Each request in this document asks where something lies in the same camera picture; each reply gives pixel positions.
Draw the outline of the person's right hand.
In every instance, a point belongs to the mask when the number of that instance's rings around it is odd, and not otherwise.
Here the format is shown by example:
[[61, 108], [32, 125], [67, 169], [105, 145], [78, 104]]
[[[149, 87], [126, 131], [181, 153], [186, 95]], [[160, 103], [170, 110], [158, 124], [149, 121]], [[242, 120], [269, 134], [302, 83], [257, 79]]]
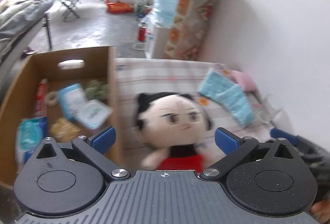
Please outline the person's right hand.
[[320, 223], [329, 223], [330, 220], [330, 200], [322, 200], [314, 204], [310, 213]]

